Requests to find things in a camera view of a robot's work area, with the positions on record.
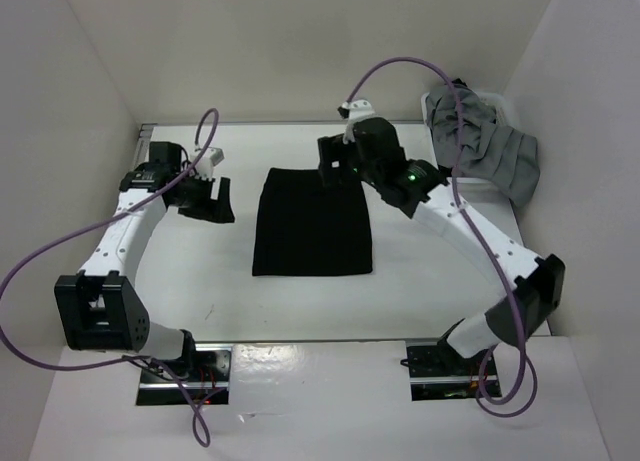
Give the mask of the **black skirt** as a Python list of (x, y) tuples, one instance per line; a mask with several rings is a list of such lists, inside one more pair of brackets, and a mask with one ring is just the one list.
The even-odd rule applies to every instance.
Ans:
[(316, 170), (269, 170), (259, 200), (252, 275), (338, 277), (373, 272), (363, 187), (326, 187)]

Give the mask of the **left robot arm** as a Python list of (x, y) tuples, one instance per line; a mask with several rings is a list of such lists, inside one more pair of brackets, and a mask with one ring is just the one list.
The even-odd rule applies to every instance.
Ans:
[(159, 222), (171, 207), (180, 215), (216, 224), (235, 220), (230, 181), (214, 178), (224, 154), (198, 148), (195, 167), (172, 142), (153, 142), (147, 161), (120, 182), (117, 221), (74, 275), (62, 275), (54, 295), (68, 346), (77, 351), (114, 351), (151, 356), (180, 381), (198, 371), (196, 342), (187, 330), (151, 321), (135, 290), (139, 264)]

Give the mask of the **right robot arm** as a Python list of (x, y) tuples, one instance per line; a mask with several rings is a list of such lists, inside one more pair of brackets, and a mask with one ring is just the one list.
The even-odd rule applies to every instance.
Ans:
[(322, 182), (359, 180), (388, 205), (447, 241), (487, 278), (502, 285), (502, 298), (484, 312), (454, 324), (440, 338), (438, 362), (459, 374), (473, 357), (505, 343), (526, 342), (558, 308), (565, 265), (518, 244), (455, 196), (452, 183), (431, 163), (407, 158), (396, 129), (381, 117), (348, 125), (345, 133), (317, 141)]

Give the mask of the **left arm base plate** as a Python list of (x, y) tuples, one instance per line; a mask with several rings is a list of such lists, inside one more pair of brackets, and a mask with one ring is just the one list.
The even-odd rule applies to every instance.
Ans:
[[(179, 378), (195, 404), (226, 405), (233, 347), (230, 344), (197, 343), (189, 361), (162, 360)], [(157, 363), (136, 361), (141, 370), (136, 402), (141, 407), (187, 405), (176, 381)]]

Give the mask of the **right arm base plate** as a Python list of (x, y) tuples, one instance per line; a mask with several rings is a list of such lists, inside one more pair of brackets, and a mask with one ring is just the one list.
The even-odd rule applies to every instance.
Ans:
[(405, 347), (400, 365), (408, 371), (413, 401), (472, 399), (480, 379), (491, 397), (502, 396), (494, 358), (480, 371), (486, 350), (469, 359), (453, 359), (435, 340), (409, 340)]

